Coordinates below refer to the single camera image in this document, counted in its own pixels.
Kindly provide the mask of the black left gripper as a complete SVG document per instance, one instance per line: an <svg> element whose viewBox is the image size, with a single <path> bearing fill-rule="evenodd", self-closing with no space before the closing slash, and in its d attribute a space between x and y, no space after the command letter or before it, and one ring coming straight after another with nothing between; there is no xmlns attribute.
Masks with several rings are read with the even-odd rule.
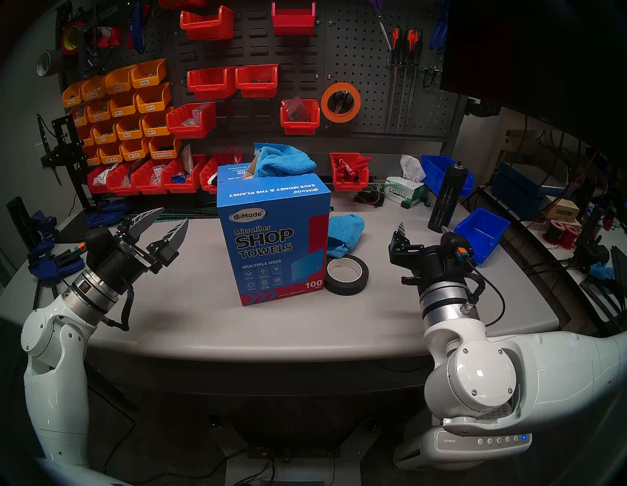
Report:
<svg viewBox="0 0 627 486"><path fill-rule="evenodd" d="M151 243L146 252L136 247L140 235L163 211L159 207L140 213L131 218L128 230L116 234L97 230L97 277L114 293L123 294L143 273L158 273L179 254L189 226L187 218L173 226L161 240Z"/></svg>

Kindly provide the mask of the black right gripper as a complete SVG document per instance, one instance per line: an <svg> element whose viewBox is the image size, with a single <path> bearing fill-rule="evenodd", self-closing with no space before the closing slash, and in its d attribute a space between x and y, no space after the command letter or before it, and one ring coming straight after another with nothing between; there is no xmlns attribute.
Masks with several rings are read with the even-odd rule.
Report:
<svg viewBox="0 0 627 486"><path fill-rule="evenodd" d="M392 265L411 271L412 277L403 277L401 282L417 287L419 293L436 283L465 284L465 273L470 270L469 264L465 263L471 258L470 242L444 225L440 230L440 244L427 247L410 243L403 222L393 233L389 260Z"/></svg>

